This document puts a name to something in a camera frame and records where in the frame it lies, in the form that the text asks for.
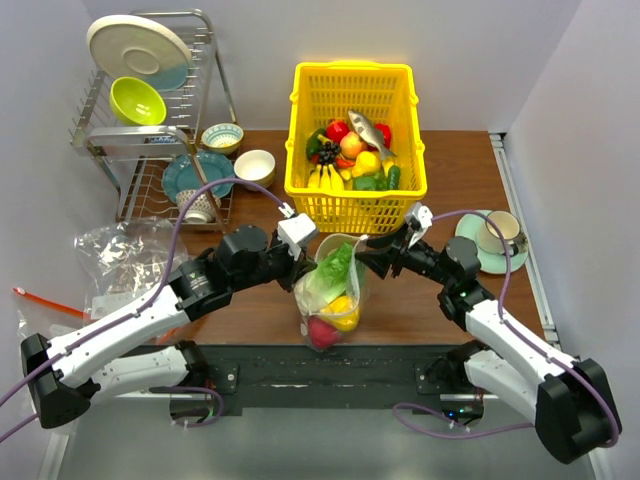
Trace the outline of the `green toy lettuce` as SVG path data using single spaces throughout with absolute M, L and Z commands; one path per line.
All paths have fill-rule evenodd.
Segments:
M 342 243 L 295 284 L 294 297 L 302 315 L 319 312 L 345 293 L 352 254 L 353 245 Z

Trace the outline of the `dotted clear zip bag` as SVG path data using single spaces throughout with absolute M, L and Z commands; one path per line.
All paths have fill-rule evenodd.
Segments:
M 366 234 L 327 236 L 316 250 L 316 269 L 294 287 L 300 331 L 315 351 L 340 343 L 360 323 L 367 269 L 356 255 L 365 250 L 367 239 Z

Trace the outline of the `red toy dragon fruit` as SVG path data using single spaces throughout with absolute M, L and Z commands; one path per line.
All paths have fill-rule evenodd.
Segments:
M 333 325 L 317 316 L 308 319 L 307 329 L 311 345 L 319 350 L 335 345 L 341 338 L 340 332 Z

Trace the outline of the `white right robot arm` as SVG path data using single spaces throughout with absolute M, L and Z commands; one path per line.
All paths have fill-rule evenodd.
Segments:
M 403 227 L 368 241 L 356 258 L 380 278 L 407 269 L 441 285 L 441 311 L 474 338 L 445 369 L 452 390 L 475 386 L 498 396 L 564 464 L 617 443 L 622 425 L 603 368 L 557 350 L 511 316 L 478 281 L 472 240 L 455 236 L 436 251 Z

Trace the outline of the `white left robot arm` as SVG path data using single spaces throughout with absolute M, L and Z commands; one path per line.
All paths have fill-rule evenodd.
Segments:
M 271 235 L 242 225 L 101 320 L 60 337 L 23 340 L 24 378 L 41 427 L 61 427 L 100 400 L 136 390 L 203 390 L 210 366 L 194 342 L 146 355 L 131 350 L 229 305 L 236 292 L 272 281 L 291 290 L 315 267 L 306 247 L 317 233 L 306 216 L 280 221 Z

